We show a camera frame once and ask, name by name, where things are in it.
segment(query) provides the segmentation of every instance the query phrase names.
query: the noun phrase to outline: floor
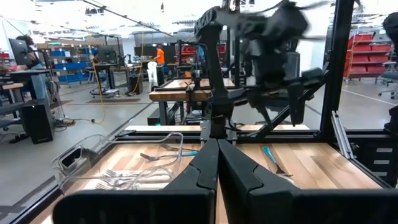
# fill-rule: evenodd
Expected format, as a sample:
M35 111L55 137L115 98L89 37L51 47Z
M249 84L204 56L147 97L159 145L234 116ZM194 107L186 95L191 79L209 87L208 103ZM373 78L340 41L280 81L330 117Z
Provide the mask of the floor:
M18 212L36 201L46 189L55 184L50 163L54 157L64 152L79 140L92 134L107 137L129 124L146 124L146 118L156 108L151 104L144 86L144 94L135 96L140 101L134 105L86 105L92 100L89 90L93 85L64 86L60 90L62 100L71 100L63 106L68 118L85 118L101 121L91 124L77 121L76 125L55 133L55 140L33 145L30 139L17 144L8 144L10 136L0 142L0 223L8 223ZM389 94L378 96L386 87L375 85L374 80L353 81L343 84L340 100L340 116L347 129L381 129L389 121L388 109L396 106L398 100L391 100ZM322 113L323 88L315 93L315 98L307 102L305 120L310 129L319 129ZM239 123L253 124L262 121L261 116L249 106L234 109L233 119ZM13 126L8 132L20 132L20 126Z

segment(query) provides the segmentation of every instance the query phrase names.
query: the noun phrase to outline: black metal frame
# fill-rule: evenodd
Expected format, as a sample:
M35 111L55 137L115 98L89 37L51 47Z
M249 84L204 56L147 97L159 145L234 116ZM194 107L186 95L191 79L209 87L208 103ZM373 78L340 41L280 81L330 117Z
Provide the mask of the black metal frame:
M320 130L303 130L303 131L273 131L270 135L264 139L256 139L251 137L238 137L237 143L297 143L297 142L325 142L332 147L338 149L336 146L336 138L331 123L331 112L337 111L339 107L341 82L343 80L343 66L345 52L347 48L347 42L349 37L349 30L352 11L353 11L354 0L336 0L335 20L333 26L333 44L332 51L330 54L329 64L329 79L326 82L324 104L322 111L322 120L320 124ZM236 49L235 54L238 55L239 48ZM239 75L239 64L236 65L235 72ZM164 83L162 86L166 86L171 81ZM283 110L276 119L282 119L284 115L288 113L287 110ZM121 131L115 140L123 142L126 137L129 140L157 140L162 139L169 132L135 132L135 131ZM248 134L249 131L242 131L239 135ZM199 131L184 131L184 141L186 143L200 143L200 132ZM384 130L347 130L347 137L350 142L353 143L383 143L385 141L396 141L397 137L389 134ZM391 187L380 177L374 175L363 162L359 162L356 159L350 160L357 168L368 175L373 181L379 184L381 187ZM52 189L45 194L39 201L32 206L25 209L13 223L28 223L35 218L44 208L53 202L57 197L61 196L61 191L57 188Z

